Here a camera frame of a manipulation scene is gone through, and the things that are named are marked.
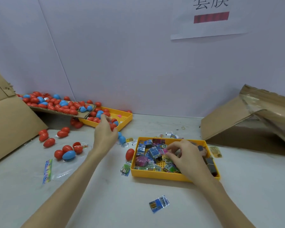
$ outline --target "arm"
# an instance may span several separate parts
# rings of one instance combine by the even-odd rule
[[[64,228],[76,209],[96,167],[118,138],[106,116],[95,129],[93,149],[80,167],[46,200],[21,228]]]
[[[174,155],[181,149],[181,157]],[[198,148],[187,140],[168,145],[167,155],[188,179],[201,190],[224,228],[255,228],[225,192],[205,165]]]

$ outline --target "chinese characters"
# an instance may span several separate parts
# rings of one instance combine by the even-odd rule
[[[225,6],[228,6],[228,3],[227,3],[228,1],[229,0],[213,0],[211,8],[212,7],[218,8],[222,4],[224,4]],[[207,0],[194,0],[194,2],[196,2],[196,4],[193,5],[193,6],[197,6],[196,10],[203,9],[203,8],[207,9],[208,8],[207,5],[210,4],[210,2]]]

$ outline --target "yellow plastic tray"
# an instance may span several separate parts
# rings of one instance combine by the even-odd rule
[[[110,108],[106,108],[106,107],[101,107],[102,110],[104,109],[108,109],[110,114],[111,114],[111,119],[115,118],[118,121],[118,126],[116,127],[118,131],[121,131],[122,128],[124,128],[132,119],[133,119],[133,114],[132,113],[128,113],[125,111],[121,111],[121,110],[116,110],[116,109],[110,109]],[[79,121],[81,121],[82,123],[92,126],[92,127],[96,127],[99,125],[99,123],[97,122],[92,122],[89,121],[87,119],[83,119],[83,118],[79,118]]]
[[[153,171],[148,171],[148,170],[135,170],[135,158],[136,158],[136,153],[137,153],[137,148],[138,148],[138,144],[140,141],[146,141],[148,139],[164,139],[165,143],[167,145],[171,144],[172,142],[175,141],[181,141],[181,139],[173,139],[173,138],[150,138],[150,137],[139,137],[137,140],[137,145],[136,145],[136,149],[135,149],[135,153],[132,159],[132,165],[131,165],[131,174],[134,177],[148,177],[148,178],[157,178],[157,179],[165,179],[165,180],[175,180],[175,181],[187,181],[187,182],[191,182],[189,179],[186,178],[185,175],[183,174],[177,174],[177,173],[167,173],[167,172],[158,172],[155,171],[155,169]],[[207,158],[211,156],[209,148],[207,146],[207,143],[203,140],[188,140],[190,142],[195,142],[198,146],[201,145],[203,147],[206,147],[207,150]],[[159,165],[160,167],[164,167],[166,165],[165,161],[160,161],[156,163],[157,165]],[[221,179],[220,173],[216,167],[216,164],[214,162],[214,166],[217,170],[217,176],[215,177],[217,180]]]

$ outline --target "white table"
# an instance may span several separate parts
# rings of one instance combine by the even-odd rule
[[[69,118],[45,120],[54,130]],[[173,131],[185,139],[200,139],[200,119],[134,115],[125,137],[156,136]],[[93,143],[94,128],[73,129],[67,138],[44,149],[38,138],[0,162],[0,227],[18,228],[61,185],[42,185],[45,161],[65,144]],[[221,227],[211,207],[193,184],[121,176],[128,148],[115,145],[97,167],[67,227]],[[215,159],[228,195],[256,227],[285,227],[285,157],[234,148],[220,148]],[[149,202],[166,195],[170,205],[152,214]]]

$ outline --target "red stripe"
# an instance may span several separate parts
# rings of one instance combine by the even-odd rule
[[[226,21],[229,18],[229,12],[215,13],[215,14],[203,14],[194,16],[195,23],[203,22],[216,22],[216,21]]]

